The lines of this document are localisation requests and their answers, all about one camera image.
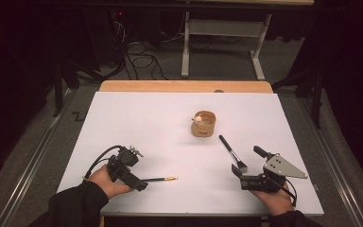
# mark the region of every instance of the brush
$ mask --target brush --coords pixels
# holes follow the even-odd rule
[[[247,172],[249,168],[238,158],[237,154],[233,151],[233,149],[230,147],[228,142],[226,142],[223,135],[219,135],[219,139],[222,141],[222,143],[225,145],[225,147],[228,149],[228,151],[231,153],[234,161],[237,163],[238,169],[240,169],[242,172]]]

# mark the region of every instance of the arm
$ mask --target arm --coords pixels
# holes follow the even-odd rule
[[[290,196],[283,190],[276,193],[251,191],[269,210],[269,227],[320,227],[300,211],[294,211]]]
[[[86,182],[52,196],[48,211],[29,226],[99,226],[101,208],[110,198],[130,191],[127,185],[113,183],[104,165]]]

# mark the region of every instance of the black sleeve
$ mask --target black sleeve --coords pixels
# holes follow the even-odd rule
[[[300,211],[289,211],[279,216],[269,216],[269,227],[321,227]]]
[[[84,182],[52,196],[48,211],[29,226],[99,226],[100,210],[108,201],[108,197],[97,184]]]

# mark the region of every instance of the gray floor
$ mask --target gray floor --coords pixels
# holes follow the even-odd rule
[[[200,49],[207,45],[203,40],[192,43],[188,79],[255,80],[247,48],[253,46],[254,41],[237,41],[236,38],[217,40],[205,49]],[[286,76],[301,44],[302,41],[265,42],[260,60],[267,81],[273,83]],[[134,46],[130,52],[138,52],[138,48],[142,46]],[[147,53],[156,56],[167,78],[181,79],[181,46],[172,43],[161,49],[148,47]],[[135,64],[149,62],[143,59]],[[106,65],[102,66],[103,74],[109,70]],[[139,79],[152,79],[151,70],[150,67],[138,69]],[[129,63],[128,71],[135,79]],[[158,67],[153,75],[161,79]],[[129,75],[124,70],[112,79],[129,79]],[[47,96],[48,104],[29,122],[0,173],[0,215],[4,214],[0,217],[0,226],[25,226],[47,209],[47,201],[59,186],[82,127],[77,113],[78,118],[86,115],[98,87],[95,81],[82,80],[78,90],[68,91],[67,106],[57,118],[52,117],[55,111],[53,92]],[[321,129],[318,130],[309,118],[309,100],[297,99],[293,91],[294,87],[284,87],[275,92],[279,94],[325,212],[323,216],[312,218],[323,226],[363,226],[363,172],[341,135],[327,95],[322,95]],[[35,172],[26,171],[32,168],[27,166],[30,160],[41,160],[34,163]],[[16,187],[18,182],[29,184],[19,188]],[[20,192],[20,196],[12,196],[13,192]]]

